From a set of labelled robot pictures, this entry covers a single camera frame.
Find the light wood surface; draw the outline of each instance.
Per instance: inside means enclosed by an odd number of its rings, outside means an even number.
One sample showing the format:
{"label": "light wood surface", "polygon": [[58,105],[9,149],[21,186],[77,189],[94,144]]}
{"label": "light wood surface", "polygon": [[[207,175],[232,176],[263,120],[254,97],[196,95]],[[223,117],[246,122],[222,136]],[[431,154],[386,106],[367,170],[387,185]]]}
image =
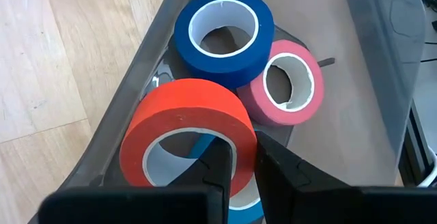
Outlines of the light wood surface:
{"label": "light wood surface", "polygon": [[86,148],[162,0],[0,0],[0,223]]}

